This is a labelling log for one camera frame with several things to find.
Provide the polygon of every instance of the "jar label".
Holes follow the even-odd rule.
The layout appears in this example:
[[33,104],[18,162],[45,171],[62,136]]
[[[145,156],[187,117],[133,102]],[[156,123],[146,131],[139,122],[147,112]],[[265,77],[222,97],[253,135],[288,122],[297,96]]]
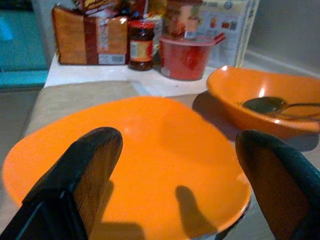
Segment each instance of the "jar label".
[[130,60],[149,62],[152,60],[153,41],[130,41]]

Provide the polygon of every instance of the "red lid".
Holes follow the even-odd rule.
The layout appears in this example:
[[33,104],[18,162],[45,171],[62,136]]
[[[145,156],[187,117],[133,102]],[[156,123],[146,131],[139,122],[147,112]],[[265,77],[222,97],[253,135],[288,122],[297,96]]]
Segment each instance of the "red lid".
[[132,20],[129,22],[129,28],[154,29],[155,26],[152,21]]

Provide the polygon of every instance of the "metal spoon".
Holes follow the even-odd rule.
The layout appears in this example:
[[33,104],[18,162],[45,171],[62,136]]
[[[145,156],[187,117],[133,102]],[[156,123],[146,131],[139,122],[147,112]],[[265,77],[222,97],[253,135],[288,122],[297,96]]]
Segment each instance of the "metal spoon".
[[243,103],[247,109],[260,114],[279,114],[291,107],[320,107],[320,102],[298,102],[287,103],[283,98],[277,96],[263,96],[250,99]]

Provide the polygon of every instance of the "glass jar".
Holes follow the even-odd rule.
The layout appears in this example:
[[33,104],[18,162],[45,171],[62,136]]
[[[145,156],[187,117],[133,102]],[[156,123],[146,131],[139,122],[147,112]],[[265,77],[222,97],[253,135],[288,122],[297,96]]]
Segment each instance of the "glass jar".
[[155,24],[153,22],[142,20],[129,22],[129,68],[138,71],[152,69],[154,28]]

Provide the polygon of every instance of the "red plastic container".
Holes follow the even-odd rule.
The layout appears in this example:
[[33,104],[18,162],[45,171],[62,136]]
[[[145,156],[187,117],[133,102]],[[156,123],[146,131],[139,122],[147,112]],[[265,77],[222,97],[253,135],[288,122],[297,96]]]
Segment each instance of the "red plastic container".
[[161,73],[177,80],[201,79],[212,48],[217,43],[217,38],[205,36],[179,40],[162,36],[160,38]]

